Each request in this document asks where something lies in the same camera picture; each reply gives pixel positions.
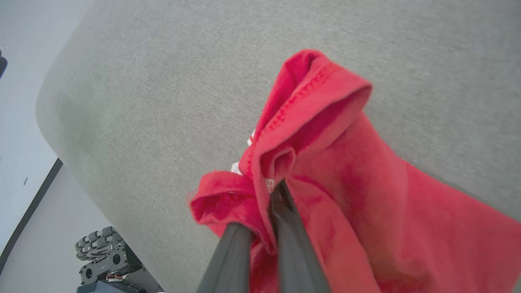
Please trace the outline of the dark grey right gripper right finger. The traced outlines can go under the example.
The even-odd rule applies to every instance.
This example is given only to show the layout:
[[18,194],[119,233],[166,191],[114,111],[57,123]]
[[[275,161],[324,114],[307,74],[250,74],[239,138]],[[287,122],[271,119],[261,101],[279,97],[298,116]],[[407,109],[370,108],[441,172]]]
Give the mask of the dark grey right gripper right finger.
[[277,241],[280,293],[331,293],[285,180],[271,194],[269,215]]

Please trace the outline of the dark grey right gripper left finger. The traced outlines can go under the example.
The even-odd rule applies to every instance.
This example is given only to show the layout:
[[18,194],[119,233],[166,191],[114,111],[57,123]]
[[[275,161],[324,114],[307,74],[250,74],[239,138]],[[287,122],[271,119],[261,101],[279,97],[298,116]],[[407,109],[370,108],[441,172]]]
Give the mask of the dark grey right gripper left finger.
[[201,279],[197,293],[249,293],[252,232],[228,224]]

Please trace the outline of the red t-shirt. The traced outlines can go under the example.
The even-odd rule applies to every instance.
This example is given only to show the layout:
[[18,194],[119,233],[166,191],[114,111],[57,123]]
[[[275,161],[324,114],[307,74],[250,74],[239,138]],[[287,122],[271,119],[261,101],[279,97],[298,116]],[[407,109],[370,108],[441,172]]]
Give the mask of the red t-shirt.
[[239,173],[201,178],[194,220],[251,231],[249,293],[283,293],[281,182],[331,293],[511,293],[521,223],[398,157],[363,113],[371,92],[319,51],[287,59]]

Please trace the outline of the grey roller robot wheel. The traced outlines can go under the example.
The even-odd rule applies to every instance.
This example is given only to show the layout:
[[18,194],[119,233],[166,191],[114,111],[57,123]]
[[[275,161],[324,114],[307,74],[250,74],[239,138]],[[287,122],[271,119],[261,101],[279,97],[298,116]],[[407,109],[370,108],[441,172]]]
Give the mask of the grey roller robot wheel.
[[125,241],[113,226],[91,232],[75,243],[76,258],[80,261],[95,261],[110,251],[125,246]]

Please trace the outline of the grey fabric sofa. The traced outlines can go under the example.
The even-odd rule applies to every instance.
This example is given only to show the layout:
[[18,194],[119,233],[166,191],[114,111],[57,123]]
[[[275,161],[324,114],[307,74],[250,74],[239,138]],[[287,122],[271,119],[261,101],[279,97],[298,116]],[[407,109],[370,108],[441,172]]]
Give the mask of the grey fabric sofa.
[[396,154],[521,221],[521,0],[98,0],[37,124],[167,291],[195,293],[218,241],[188,195],[238,161],[306,48],[373,84]]

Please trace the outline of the dark wall baseboard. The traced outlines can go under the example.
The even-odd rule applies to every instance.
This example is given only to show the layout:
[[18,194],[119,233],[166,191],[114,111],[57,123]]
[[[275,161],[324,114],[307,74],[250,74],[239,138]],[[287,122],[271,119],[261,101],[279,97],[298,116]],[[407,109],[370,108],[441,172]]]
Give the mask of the dark wall baseboard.
[[52,185],[54,179],[56,178],[56,176],[59,173],[62,166],[63,166],[63,162],[61,161],[61,159],[58,158],[56,160],[56,162],[54,163],[54,165],[52,166],[52,168],[50,169],[49,173],[47,174],[41,187],[37,191],[37,194],[35,195],[31,204],[28,206],[28,209],[26,210],[25,214],[23,215],[21,221],[19,222],[19,224],[15,228],[14,232],[12,233],[9,241],[6,243],[6,246],[5,246],[4,250],[2,251],[2,254],[0,255],[0,275],[2,274],[2,271],[4,270],[7,260],[10,256],[15,244],[17,243],[20,235],[24,231],[24,228],[26,228],[28,221],[34,215],[34,212],[36,211],[37,207],[41,203],[41,200],[46,195],[48,188]]

